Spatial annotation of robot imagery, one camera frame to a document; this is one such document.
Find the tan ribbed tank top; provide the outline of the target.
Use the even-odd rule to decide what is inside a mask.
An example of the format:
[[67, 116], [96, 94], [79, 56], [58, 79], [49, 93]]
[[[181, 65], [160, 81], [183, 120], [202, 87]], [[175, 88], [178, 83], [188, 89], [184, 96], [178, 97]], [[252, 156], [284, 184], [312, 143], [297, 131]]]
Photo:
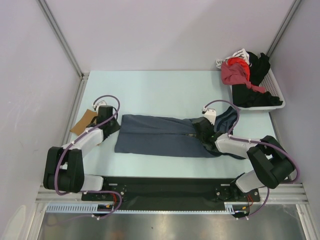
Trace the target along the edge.
[[89, 142], [91, 144], [92, 142], [96, 143], [96, 146], [99, 146], [101, 142], [97, 142], [95, 139], [92, 140], [92, 137], [88, 134], [88, 125], [91, 123], [95, 124], [96, 119], [95, 117], [98, 116], [98, 113], [96, 111], [92, 111], [87, 109], [81, 119], [71, 128], [70, 132], [77, 135], [77, 139], [79, 136], [82, 136], [85, 134], [85, 136], [82, 136], [78, 141], [74, 140], [71, 142], [71, 148], [78, 148], [80, 149], [80, 145], [86, 144]]

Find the blue printed garment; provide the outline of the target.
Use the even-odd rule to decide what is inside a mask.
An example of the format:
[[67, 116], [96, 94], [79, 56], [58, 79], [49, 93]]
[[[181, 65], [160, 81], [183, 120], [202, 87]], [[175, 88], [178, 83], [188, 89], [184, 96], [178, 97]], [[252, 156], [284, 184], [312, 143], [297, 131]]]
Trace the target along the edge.
[[[124, 114], [121, 119], [116, 153], [180, 158], [217, 158], [196, 138], [195, 118], [178, 119], [150, 115]], [[214, 130], [227, 133], [237, 120], [237, 111], [229, 107], [218, 115]]]

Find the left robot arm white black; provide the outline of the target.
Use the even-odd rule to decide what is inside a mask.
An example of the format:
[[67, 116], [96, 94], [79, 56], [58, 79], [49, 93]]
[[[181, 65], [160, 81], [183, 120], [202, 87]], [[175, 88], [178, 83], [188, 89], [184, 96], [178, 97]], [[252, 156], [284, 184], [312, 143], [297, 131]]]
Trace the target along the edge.
[[111, 134], [120, 130], [117, 110], [103, 105], [97, 108], [97, 116], [78, 138], [61, 147], [53, 146], [47, 152], [43, 186], [59, 194], [93, 191], [100, 200], [110, 196], [111, 188], [103, 183], [103, 177], [85, 174], [84, 157]]

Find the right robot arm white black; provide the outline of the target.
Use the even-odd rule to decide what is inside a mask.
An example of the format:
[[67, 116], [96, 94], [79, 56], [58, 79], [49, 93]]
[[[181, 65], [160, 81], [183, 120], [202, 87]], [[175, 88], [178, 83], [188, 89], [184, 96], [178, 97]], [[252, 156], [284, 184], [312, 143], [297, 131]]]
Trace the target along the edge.
[[242, 201], [254, 189], [275, 189], [296, 166], [278, 141], [267, 135], [258, 140], [234, 137], [232, 134], [214, 131], [213, 124], [205, 117], [192, 121], [196, 136], [207, 152], [248, 159], [253, 170], [234, 180], [231, 196]]

